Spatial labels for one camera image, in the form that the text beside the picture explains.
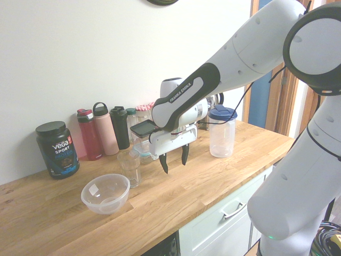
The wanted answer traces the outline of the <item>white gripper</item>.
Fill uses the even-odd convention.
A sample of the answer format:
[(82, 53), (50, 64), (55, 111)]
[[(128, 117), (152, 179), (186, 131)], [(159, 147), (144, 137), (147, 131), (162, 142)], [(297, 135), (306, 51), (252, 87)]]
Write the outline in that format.
[(189, 144), (197, 139), (196, 125), (188, 125), (180, 134), (172, 135), (170, 132), (158, 131), (150, 137), (150, 152), (159, 156), (160, 164), (164, 172), (168, 173), (167, 153), (182, 147), (182, 164), (186, 165), (189, 155)]

